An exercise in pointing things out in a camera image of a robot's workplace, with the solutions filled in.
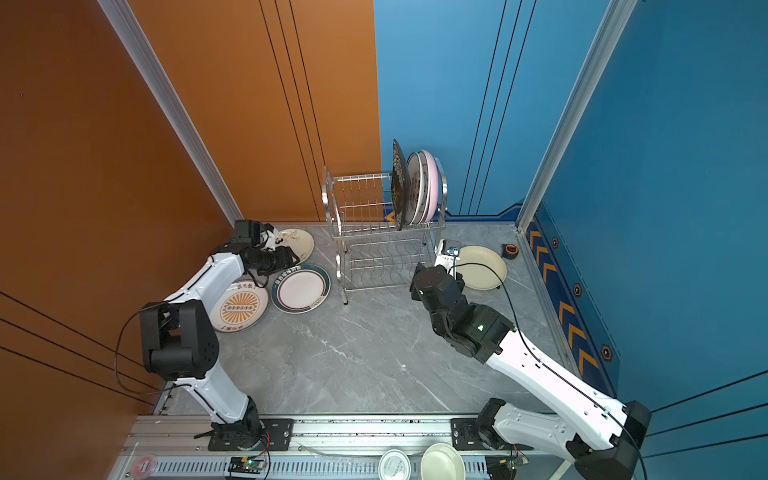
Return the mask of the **plain cream plate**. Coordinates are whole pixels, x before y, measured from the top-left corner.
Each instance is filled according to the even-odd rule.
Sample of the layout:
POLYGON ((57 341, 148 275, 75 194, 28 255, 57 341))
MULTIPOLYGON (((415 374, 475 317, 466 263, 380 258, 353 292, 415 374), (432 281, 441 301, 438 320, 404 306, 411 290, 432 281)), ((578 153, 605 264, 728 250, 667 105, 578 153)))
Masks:
POLYGON ((456 268, 465 285, 478 291, 499 288, 507 277, 507 267, 502 257, 483 246, 462 247, 456 268))

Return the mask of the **white plate dark green rim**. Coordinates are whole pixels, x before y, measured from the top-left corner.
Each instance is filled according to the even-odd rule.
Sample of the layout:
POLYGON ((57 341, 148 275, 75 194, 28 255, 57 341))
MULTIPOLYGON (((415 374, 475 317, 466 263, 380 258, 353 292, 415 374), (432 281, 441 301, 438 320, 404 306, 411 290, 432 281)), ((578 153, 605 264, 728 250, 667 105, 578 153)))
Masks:
POLYGON ((288 314, 314 310, 327 298, 331 288, 328 273, 316 265, 302 264, 281 273, 272 286, 274 305, 288 314))

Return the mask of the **steel two-tier dish rack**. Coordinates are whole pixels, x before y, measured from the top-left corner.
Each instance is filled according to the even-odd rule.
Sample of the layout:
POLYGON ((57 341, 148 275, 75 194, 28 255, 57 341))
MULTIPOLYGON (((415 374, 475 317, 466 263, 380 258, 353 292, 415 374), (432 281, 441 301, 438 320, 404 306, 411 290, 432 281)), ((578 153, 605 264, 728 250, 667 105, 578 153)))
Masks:
POLYGON ((335 176, 324 171, 322 203, 345 305, 354 292, 407 287, 417 264, 435 261, 448 200, 446 176, 438 171, 442 186, 434 215, 401 229, 391 200, 391 172, 335 176))

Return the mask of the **pink plate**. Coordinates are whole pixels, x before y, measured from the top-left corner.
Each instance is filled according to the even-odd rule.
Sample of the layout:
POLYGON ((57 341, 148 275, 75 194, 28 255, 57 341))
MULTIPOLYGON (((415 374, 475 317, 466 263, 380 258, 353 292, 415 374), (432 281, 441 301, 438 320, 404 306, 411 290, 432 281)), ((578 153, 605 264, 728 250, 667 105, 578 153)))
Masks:
POLYGON ((422 153, 427 159, 428 166, 429 201, 424 218, 424 222, 427 223, 432 221, 437 211, 442 183, 435 158, 426 150, 422 150, 422 153))

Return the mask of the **dark square floral plate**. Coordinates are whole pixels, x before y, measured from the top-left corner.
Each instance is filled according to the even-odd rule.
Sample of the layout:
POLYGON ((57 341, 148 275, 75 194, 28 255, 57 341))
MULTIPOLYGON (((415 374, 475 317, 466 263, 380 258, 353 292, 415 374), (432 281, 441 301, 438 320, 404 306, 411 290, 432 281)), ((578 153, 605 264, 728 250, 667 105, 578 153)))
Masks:
POLYGON ((407 170, 407 160, 403 154, 399 142, 393 140, 393 170, 391 176, 391 198, 393 212, 395 214, 395 223, 398 231, 401 231, 406 224, 406 214, 408 208, 409 196, 409 174, 407 170))

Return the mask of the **white plate red chinese characters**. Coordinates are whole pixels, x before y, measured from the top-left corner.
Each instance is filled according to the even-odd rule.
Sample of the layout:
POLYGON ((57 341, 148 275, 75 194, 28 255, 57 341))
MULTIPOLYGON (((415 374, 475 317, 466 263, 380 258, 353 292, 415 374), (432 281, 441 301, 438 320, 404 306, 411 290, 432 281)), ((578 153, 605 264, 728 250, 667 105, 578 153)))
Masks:
POLYGON ((421 154, 419 152, 414 152, 409 156, 407 169, 409 175, 409 186, 405 219, 407 221, 407 225, 412 225, 417 222, 422 201, 421 183, 423 177, 423 167, 421 154))

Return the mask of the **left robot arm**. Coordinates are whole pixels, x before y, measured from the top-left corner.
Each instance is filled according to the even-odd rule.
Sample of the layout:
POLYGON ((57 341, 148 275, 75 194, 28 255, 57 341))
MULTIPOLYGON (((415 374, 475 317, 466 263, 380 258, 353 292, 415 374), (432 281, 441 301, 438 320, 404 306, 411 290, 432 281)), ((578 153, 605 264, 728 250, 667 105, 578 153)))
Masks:
POLYGON ((209 314, 243 275, 269 276, 299 263, 299 256, 279 245, 277 237, 268 223, 236 221, 233 237, 218 246, 189 281, 138 314, 146 371, 198 401, 210 416, 206 435, 215 447, 268 448, 269 434, 256 403, 234 385, 219 362, 219 341, 209 314))

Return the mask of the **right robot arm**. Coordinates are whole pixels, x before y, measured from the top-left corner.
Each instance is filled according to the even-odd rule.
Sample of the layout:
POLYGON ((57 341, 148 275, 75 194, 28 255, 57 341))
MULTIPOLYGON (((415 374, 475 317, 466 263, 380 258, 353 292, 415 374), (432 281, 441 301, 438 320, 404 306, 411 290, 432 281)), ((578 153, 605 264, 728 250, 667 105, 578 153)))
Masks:
POLYGON ((524 445, 573 463, 585 479, 631 479, 646 470, 641 446, 651 419, 637 401, 623 403, 585 383, 529 340, 494 308, 469 302, 460 274, 418 264, 411 296, 433 331, 459 354, 511 378, 549 408, 531 412, 490 399, 475 421, 492 450, 524 445))

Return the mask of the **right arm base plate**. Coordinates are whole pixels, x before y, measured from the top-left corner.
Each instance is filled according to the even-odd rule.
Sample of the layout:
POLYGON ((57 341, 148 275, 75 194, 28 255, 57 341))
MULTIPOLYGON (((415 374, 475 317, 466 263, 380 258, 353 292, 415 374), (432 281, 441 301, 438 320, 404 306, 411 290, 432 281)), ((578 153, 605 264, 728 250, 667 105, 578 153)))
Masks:
POLYGON ((451 441, 458 451, 509 451, 513 447, 489 424, 476 418, 453 418, 450 421, 451 441))

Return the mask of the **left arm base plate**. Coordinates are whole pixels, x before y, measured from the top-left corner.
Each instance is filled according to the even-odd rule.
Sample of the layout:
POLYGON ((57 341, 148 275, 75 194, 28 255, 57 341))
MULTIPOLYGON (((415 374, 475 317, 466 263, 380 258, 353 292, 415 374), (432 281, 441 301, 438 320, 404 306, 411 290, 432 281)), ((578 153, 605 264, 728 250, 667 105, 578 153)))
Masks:
POLYGON ((289 450, 294 428, 292 418, 271 418, 262 420, 261 436, 231 437, 226 439, 222 434, 212 433, 207 450, 212 452, 286 452, 289 450))

